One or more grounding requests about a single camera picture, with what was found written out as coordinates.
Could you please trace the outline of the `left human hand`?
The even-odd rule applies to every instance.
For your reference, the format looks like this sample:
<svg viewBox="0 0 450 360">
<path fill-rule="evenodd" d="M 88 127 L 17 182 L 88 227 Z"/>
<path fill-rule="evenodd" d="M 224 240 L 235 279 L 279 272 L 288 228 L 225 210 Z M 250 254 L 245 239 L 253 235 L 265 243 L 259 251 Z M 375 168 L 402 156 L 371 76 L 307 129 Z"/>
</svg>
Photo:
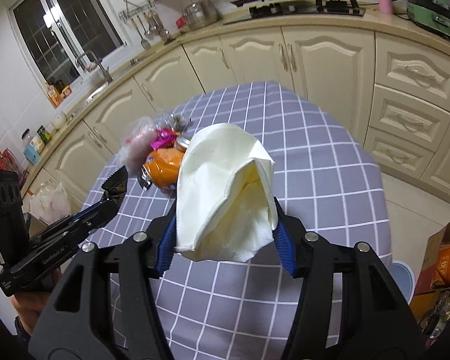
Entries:
<svg viewBox="0 0 450 360">
<path fill-rule="evenodd" d="M 47 305 L 51 290 L 41 292 L 17 292 L 10 297 L 10 302 L 17 312 L 17 321 L 22 332 L 32 336 L 41 312 Z"/>
</svg>

